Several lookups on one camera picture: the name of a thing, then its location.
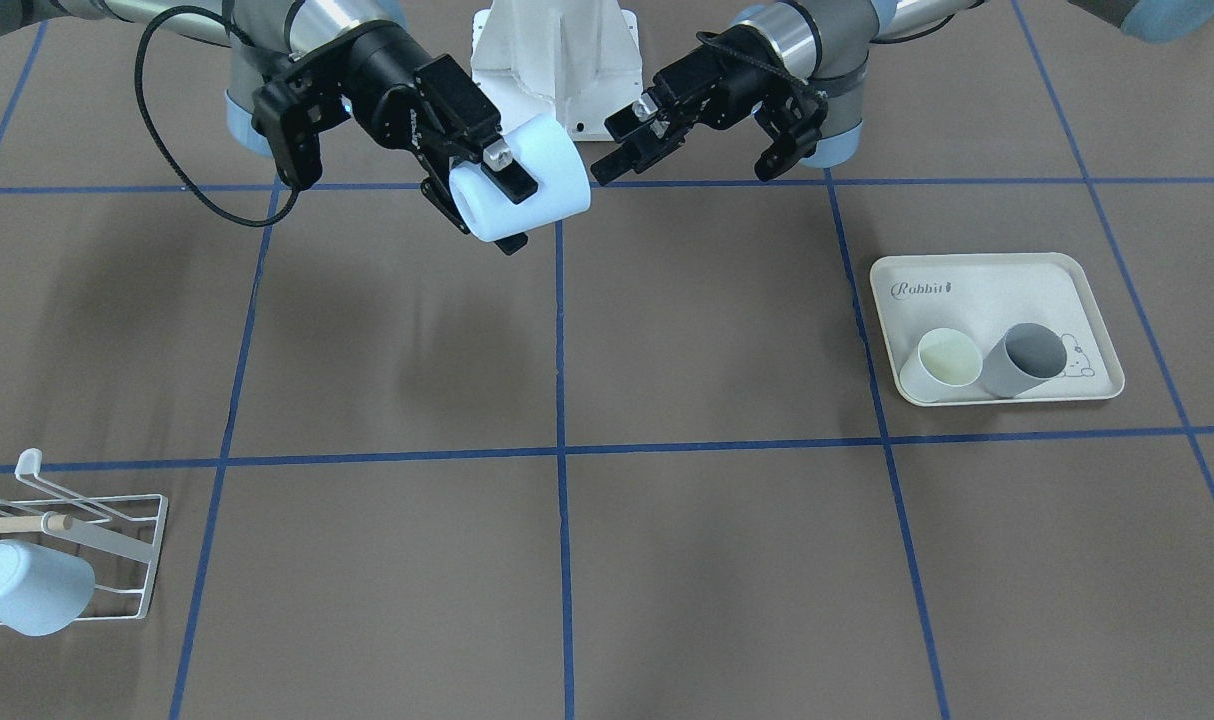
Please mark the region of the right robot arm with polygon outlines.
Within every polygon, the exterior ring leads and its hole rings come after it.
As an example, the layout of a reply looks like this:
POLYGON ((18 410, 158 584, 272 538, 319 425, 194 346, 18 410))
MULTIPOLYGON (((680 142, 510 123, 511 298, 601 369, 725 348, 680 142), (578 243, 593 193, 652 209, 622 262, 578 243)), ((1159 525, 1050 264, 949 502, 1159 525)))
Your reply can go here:
POLYGON ((453 170, 478 169, 505 210, 534 199, 534 172, 515 158, 497 104, 450 55, 407 32, 396 1, 0 1, 0 36, 44 19, 140 23, 134 91, 157 32, 228 47, 231 132, 270 152, 293 195, 322 178, 320 135, 354 119, 382 149, 415 155, 421 193, 450 223, 510 255, 521 229, 486 231, 450 195, 453 170))

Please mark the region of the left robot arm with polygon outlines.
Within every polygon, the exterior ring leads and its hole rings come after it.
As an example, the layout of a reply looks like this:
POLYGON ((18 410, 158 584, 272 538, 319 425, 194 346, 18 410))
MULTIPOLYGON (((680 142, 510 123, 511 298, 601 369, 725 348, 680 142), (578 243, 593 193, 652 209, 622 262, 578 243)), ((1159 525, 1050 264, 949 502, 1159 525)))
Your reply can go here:
POLYGON ((608 132, 601 186, 1214 185, 1214 1, 768 1, 608 132))

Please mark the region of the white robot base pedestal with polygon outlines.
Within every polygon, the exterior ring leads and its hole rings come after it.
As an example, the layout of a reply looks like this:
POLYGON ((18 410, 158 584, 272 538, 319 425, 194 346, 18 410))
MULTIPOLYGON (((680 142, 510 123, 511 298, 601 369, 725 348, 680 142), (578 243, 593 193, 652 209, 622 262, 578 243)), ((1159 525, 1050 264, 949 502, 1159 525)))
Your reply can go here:
POLYGON ((572 141, 609 141, 606 119, 642 95, 639 19, 619 2, 493 1, 471 29, 473 83, 503 135, 548 115, 572 141))

